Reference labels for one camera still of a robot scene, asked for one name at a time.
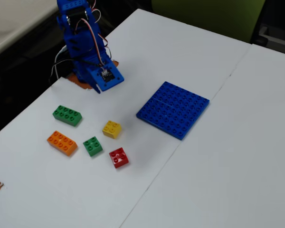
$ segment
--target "chair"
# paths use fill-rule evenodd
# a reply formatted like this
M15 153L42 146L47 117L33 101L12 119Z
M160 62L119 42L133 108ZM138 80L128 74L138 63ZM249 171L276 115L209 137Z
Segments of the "chair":
M244 42L253 42L265 0L152 0L155 13Z

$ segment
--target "wire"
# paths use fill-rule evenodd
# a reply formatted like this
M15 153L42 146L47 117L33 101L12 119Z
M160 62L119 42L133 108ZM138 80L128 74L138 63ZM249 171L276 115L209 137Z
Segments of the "wire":
M50 75L50 77L48 78L48 82L49 82L50 85L51 85L50 80L51 80L51 77L52 77L53 72L54 72L54 67L56 67L58 64L63 63L63 62L65 62L65 61L74 61L74 60L73 60L73 59L63 59L63 60L60 60L60 61L58 61L58 62L56 62L56 63L53 64L51 75Z
M57 58L58 56L62 53L62 52L65 52L67 50L67 46L65 45L63 48L61 48L61 50L58 52L58 54L56 55L55 57L55 62L57 62ZM55 72L56 72L56 77L57 77L57 80L59 79L58 77L58 72L57 72L57 66L55 65Z
M100 35L100 33L98 33L98 36L99 36L101 39L103 39L103 40L106 41L106 45L105 45L104 47L108 46L109 42L106 40L106 38L104 38L102 35Z
M95 12L95 11L98 11L99 12L99 18L95 21L95 24L100 20L101 18L101 12L99 9L92 9L92 13Z
M94 0L94 4L93 4L93 6L91 7L91 9L93 9L93 8L95 7L95 5L96 5L96 0Z
M109 50L109 52L110 52L110 59L112 59L112 53L111 53L110 48L108 46L105 46L105 48L107 48Z
M60 60L60 61L58 61L58 62L56 62L56 63L53 64L51 75L50 75L50 77L48 78L49 84L51 84L51 83L50 83L50 79L51 79L51 77L52 77L52 75L53 75L53 73L54 73L54 67L56 67L56 66L57 66L58 64L60 64L60 63L66 62L66 61L78 61L78 62L83 62L83 63L89 64L89 65L93 65L93 66L95 66L95 67L100 67L100 68L102 68L103 70L105 70L102 66L99 66L99 65L96 64L96 63L93 63L93 62L90 62L90 61L86 61L86 60L83 60L83 59L77 59L77 58L74 58L74 59L71 59L71 58L69 58L69 59L63 59L63 60Z
M96 37L95 37L95 35L94 35L94 32L93 32L93 30L92 30L92 28L91 28L89 22L87 22L86 19L83 19L83 18L81 18L80 20L82 20L82 21L89 27L89 30L90 30L91 35L92 35L93 40L94 40L94 45L95 45L95 47L96 47L96 53L97 53L97 56L98 56L98 60L99 60L100 64L104 66L105 64L104 64L103 61L101 60L101 56L100 56L99 48L98 48L98 45L97 45Z

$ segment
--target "duplo block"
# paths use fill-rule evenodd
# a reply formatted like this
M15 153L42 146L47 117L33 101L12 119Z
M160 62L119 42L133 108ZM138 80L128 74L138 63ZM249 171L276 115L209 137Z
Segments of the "duplo block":
M84 146L91 157L103 150L96 137L85 141Z
M182 140L208 104L208 99L164 82L136 116Z
M76 142L69 139L65 135L61 134L58 131L55 131L48 139L48 143L55 147L57 150L61 151L62 153L70 156L74 150L77 148Z
M105 136L116 139L121 130L122 127L119 123L108 121L108 123L103 128L103 133Z
M55 112L53 113L53 116L55 119L65 122L72 126L76 126L82 119L82 116L79 112L66 108L62 105L60 105L55 110Z
M125 154L123 148L119 148L116 151L113 151L110 154L110 157L112 159L112 162L115 166L115 168L119 168L127 163L129 163L129 160L127 158L127 155Z

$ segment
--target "green lego block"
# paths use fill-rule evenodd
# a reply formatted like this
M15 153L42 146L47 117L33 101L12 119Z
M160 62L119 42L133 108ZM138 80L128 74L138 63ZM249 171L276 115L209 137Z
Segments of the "green lego block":
M91 157L103 150L101 144L99 143L96 137L93 137L92 139L89 139L88 141L84 142L84 146Z
M60 105L56 111L53 113L55 119L65 122L69 125L76 126L79 121L82 119L82 116L79 112L76 112L72 109L66 108Z

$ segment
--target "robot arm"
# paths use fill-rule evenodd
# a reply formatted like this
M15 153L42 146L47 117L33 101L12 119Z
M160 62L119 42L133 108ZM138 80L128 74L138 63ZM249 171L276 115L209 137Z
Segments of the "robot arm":
M57 18L78 80L98 93L124 81L105 51L100 29L86 0L57 0Z

